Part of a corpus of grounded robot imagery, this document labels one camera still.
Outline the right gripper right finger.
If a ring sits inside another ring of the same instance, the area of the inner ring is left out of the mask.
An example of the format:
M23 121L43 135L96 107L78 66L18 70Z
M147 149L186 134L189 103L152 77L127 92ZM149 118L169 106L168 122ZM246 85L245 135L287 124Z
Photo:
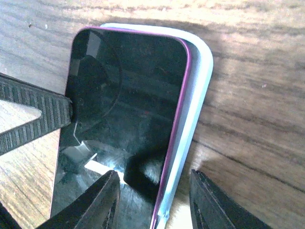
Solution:
M194 229L269 229L231 199L206 174L190 173L190 211Z

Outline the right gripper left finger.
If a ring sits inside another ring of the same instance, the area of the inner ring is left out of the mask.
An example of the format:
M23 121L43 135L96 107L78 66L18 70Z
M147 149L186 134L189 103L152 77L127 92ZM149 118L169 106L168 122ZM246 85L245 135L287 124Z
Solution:
M74 202L41 224L40 229L114 229L120 201L120 178L110 170Z

